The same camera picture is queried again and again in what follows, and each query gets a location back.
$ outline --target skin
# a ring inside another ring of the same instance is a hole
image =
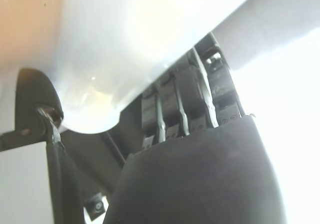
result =
[[[0,0],[0,68],[52,52],[62,1]]]

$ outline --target white panel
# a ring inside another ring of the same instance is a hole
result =
[[[45,142],[0,152],[0,223],[54,224]]]

